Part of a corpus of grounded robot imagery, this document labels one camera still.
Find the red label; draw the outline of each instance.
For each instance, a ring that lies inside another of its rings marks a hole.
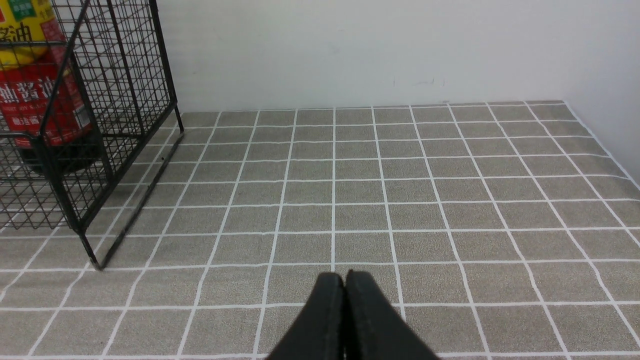
[[[42,28],[48,40],[64,39],[57,21],[46,22]],[[60,69],[60,55],[53,47],[32,64],[0,72],[0,111],[10,130],[32,135],[39,133],[40,121]],[[65,71],[63,80],[45,129],[47,143],[51,146],[63,145],[91,131],[88,114],[70,69]],[[15,144],[31,147],[26,138],[17,138]]]

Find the white wall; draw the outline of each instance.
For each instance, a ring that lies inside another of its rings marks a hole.
[[[182,111],[568,99],[640,177],[638,0],[158,2]]]

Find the gray tiled surface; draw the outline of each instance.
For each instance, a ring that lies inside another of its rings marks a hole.
[[[99,253],[174,123],[92,225]],[[0,359],[262,358],[350,268],[446,358],[640,358],[640,190],[562,103],[184,123],[104,273],[66,229],[2,230]]]

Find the basket leg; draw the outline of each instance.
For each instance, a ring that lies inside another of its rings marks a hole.
[[[182,117],[180,116],[180,111],[178,110],[178,106],[175,107],[175,118],[178,119],[178,127],[180,128],[180,132],[184,132],[184,125],[182,125]]]
[[[86,254],[89,255],[89,261],[91,261],[91,265],[96,270],[101,270],[100,263],[98,262],[98,259],[95,257],[95,253],[93,252],[93,248],[89,243],[89,239],[86,238],[86,233],[83,232],[83,233],[79,233],[78,235],[80,236],[80,241],[84,246],[84,251],[86,251]]]
[[[107,254],[104,256],[104,259],[100,263],[100,266],[97,268],[98,270],[103,270],[104,268],[107,267],[107,265],[109,265],[109,262],[111,261],[111,258],[113,257],[113,255],[118,250],[118,248],[119,248],[120,244],[122,243],[122,241],[124,240],[125,236],[127,236],[127,233],[129,233],[129,230],[131,230],[133,225],[135,225],[136,220],[138,219],[138,215],[140,215],[140,212],[142,211],[142,208],[147,203],[147,200],[149,200],[149,197],[151,196],[151,194],[154,192],[154,189],[156,188],[156,184],[160,180],[160,177],[162,177],[162,174],[164,173],[164,170],[166,169],[167,165],[169,165],[169,161],[171,161],[171,158],[175,154],[175,151],[178,149],[178,146],[182,142],[183,138],[184,138],[184,133],[180,133],[180,136],[178,137],[178,139],[173,144],[173,146],[171,148],[171,151],[164,157],[164,161],[162,163],[162,166],[160,166],[160,169],[158,169],[158,172],[156,173],[156,176],[154,177],[153,181],[147,187],[147,190],[145,191],[144,196],[142,197],[142,199],[140,199],[140,202],[136,206],[136,209],[133,211],[133,214],[131,214],[131,216],[129,217],[127,223],[124,225],[124,227],[120,231],[120,234],[118,234],[118,237],[116,238],[116,240],[113,242],[113,244],[111,245],[111,247],[107,251]]]

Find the black wire basket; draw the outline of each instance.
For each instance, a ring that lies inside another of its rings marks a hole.
[[[15,21],[0,27],[0,227],[67,225],[102,269],[184,135],[156,1],[8,4]],[[180,136],[98,261],[87,228],[173,111]]]

